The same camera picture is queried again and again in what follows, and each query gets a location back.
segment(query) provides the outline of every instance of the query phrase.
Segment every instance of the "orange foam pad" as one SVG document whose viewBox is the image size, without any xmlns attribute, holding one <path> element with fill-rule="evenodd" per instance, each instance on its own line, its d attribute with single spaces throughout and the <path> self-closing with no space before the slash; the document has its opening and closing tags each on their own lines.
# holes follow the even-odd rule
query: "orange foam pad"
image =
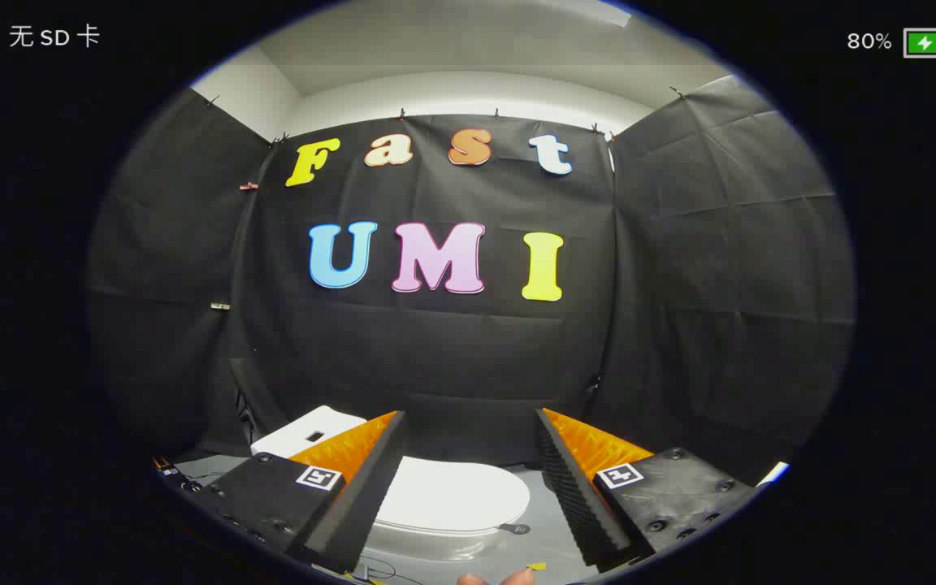
<svg viewBox="0 0 936 585">
<path fill-rule="evenodd" d="M 389 422 L 397 412 L 393 410 L 389 414 L 382 414 L 378 418 L 372 418 L 362 425 L 353 427 L 343 433 L 337 434 L 328 440 L 315 444 L 298 453 L 288 457 L 291 462 L 305 464 L 305 466 L 324 467 L 324 469 L 341 471 L 345 477 L 345 487 L 353 482 L 360 466 L 371 455 L 371 450 L 382 433 L 385 432 Z"/>
<path fill-rule="evenodd" d="M 575 418 L 547 408 L 544 409 L 544 414 L 547 414 L 551 425 L 565 442 L 565 447 L 573 454 L 576 466 L 579 466 L 592 486 L 598 471 L 621 466 L 623 463 L 637 462 L 653 455 L 653 452 L 646 451 L 636 444 L 629 444 L 622 438 L 595 429 L 591 425 L 584 425 Z"/>
</svg>

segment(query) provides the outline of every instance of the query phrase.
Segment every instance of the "blue letter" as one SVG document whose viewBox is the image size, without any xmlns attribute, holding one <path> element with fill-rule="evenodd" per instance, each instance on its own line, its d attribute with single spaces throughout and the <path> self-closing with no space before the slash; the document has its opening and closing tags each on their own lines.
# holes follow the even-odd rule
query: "blue letter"
<svg viewBox="0 0 936 585">
<path fill-rule="evenodd" d="M 536 147 L 536 159 L 539 160 L 539 165 L 548 173 L 568 175 L 569 171 L 573 170 L 572 164 L 562 162 L 558 158 L 558 153 L 569 152 L 569 146 L 560 143 L 558 138 L 552 134 L 530 138 L 530 145 Z"/>
<path fill-rule="evenodd" d="M 334 223 L 325 223 L 309 230 L 309 238 L 313 241 L 309 249 L 309 276 L 313 281 L 324 288 L 349 288 L 367 274 L 367 260 L 371 254 L 371 234 L 378 229 L 375 222 L 356 222 L 349 225 L 349 233 L 353 234 L 353 261 L 348 269 L 336 271 L 331 263 L 331 252 L 335 244 L 335 236 L 341 233 L 341 226 Z"/>
</svg>

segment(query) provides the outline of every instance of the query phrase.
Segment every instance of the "white ceiling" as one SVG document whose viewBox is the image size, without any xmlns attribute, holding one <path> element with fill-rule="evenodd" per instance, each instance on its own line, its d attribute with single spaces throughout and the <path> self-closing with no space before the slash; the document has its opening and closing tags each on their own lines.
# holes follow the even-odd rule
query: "white ceiling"
<svg viewBox="0 0 936 585">
<path fill-rule="evenodd" d="M 571 8 L 595 0 L 352 0 L 260 41 L 302 97 L 434 71 L 546 77 L 657 108 L 728 71 L 701 45 L 634 14 L 626 26 Z"/>
</svg>

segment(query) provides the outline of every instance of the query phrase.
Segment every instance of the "letter u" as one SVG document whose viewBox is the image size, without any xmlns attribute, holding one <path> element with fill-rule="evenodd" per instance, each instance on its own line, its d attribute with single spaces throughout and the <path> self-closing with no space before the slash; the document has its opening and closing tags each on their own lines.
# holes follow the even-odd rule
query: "letter u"
<svg viewBox="0 0 936 585">
<path fill-rule="evenodd" d="M 367 262 L 371 259 L 371 234 L 378 230 L 375 222 L 356 222 L 349 225 L 353 234 L 353 260 L 348 269 L 336 271 L 331 255 L 334 252 L 335 236 L 341 226 L 325 223 L 309 230 L 313 241 L 309 249 L 309 277 L 324 288 L 349 288 L 367 274 Z"/>
</svg>

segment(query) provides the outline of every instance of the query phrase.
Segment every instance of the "white wall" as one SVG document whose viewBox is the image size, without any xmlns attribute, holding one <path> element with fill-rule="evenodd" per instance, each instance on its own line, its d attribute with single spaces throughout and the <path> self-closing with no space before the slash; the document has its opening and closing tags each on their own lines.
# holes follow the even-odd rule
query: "white wall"
<svg viewBox="0 0 936 585">
<path fill-rule="evenodd" d="M 364 119 L 406 115 L 485 114 L 543 119 L 620 133 L 652 108 L 582 85 L 486 71 L 436 71 L 383 77 L 324 90 L 294 104 L 289 136 Z"/>
<path fill-rule="evenodd" d="M 192 88 L 268 141 L 281 137 L 298 101 L 297 89 L 258 47 L 208 71 Z"/>
</svg>

